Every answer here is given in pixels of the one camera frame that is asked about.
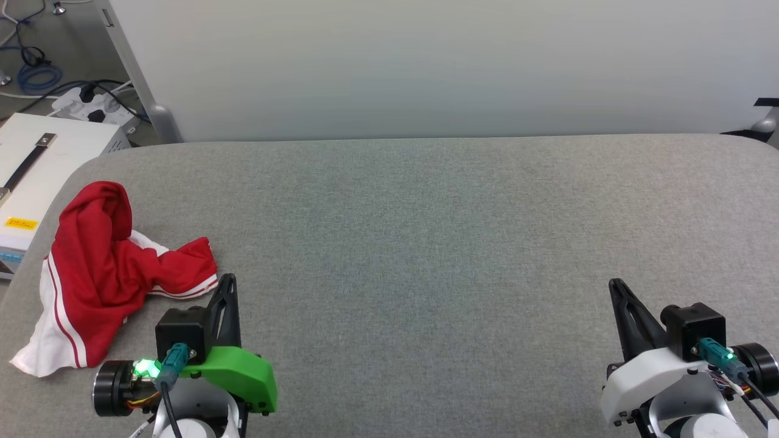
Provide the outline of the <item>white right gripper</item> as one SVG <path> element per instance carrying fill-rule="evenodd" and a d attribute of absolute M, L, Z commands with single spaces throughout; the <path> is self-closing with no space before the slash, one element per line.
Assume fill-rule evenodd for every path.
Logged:
<path fill-rule="evenodd" d="M 602 390 L 600 410 L 606 422 L 625 421 L 634 411 L 648 426 L 695 415 L 727 417 L 727 402 L 708 363 L 687 363 L 667 349 L 664 327 L 624 280 L 609 280 L 609 293 L 627 362 L 607 377 Z"/>

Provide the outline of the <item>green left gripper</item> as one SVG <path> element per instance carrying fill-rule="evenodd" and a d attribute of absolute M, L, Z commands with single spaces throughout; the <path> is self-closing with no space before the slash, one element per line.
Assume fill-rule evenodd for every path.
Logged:
<path fill-rule="evenodd" d="M 179 380 L 204 379 L 249 404 L 251 413 L 275 413 L 278 389 L 273 367 L 259 355 L 242 349 L 235 274 L 222 275 L 207 308 L 214 347 L 203 363 L 185 366 Z"/>

